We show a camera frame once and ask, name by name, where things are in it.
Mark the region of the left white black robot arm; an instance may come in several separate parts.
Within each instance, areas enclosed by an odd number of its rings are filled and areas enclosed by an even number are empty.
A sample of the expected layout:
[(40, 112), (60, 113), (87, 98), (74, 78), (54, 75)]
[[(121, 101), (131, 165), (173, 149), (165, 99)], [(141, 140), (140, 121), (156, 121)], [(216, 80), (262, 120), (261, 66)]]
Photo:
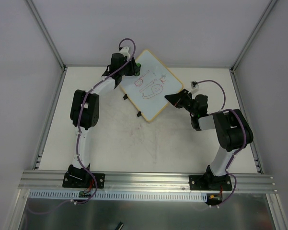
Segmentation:
[(88, 135), (99, 120), (100, 95), (106, 94), (121, 83), (123, 76), (138, 76), (141, 65), (133, 56), (122, 53), (111, 56), (110, 65), (101, 79), (88, 91), (76, 90), (73, 96), (70, 118), (76, 129), (76, 145), (73, 161), (68, 168), (68, 174), (80, 186), (87, 186), (93, 177), (90, 175)]

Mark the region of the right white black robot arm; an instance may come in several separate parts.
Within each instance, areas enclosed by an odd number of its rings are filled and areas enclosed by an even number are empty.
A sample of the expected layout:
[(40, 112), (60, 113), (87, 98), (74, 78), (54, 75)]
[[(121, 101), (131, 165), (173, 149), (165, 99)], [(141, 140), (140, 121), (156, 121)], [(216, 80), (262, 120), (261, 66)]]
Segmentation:
[(228, 169), (237, 153), (253, 142), (253, 132), (240, 109), (227, 109), (209, 115), (208, 97), (199, 94), (193, 98), (186, 89), (166, 95), (165, 99), (174, 107), (189, 112), (193, 129), (197, 131), (213, 129), (217, 134), (218, 152), (203, 175), (189, 176), (190, 189), (231, 191), (232, 176), (229, 175)]

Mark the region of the green whiteboard eraser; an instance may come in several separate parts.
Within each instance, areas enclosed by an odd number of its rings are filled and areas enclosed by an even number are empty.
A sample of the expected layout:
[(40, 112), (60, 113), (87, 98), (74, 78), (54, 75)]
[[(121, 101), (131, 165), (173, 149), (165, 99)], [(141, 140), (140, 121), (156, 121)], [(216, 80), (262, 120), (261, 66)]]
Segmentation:
[(141, 64), (140, 63), (137, 63), (137, 68), (138, 68), (138, 72), (140, 72), (140, 69), (141, 69)]

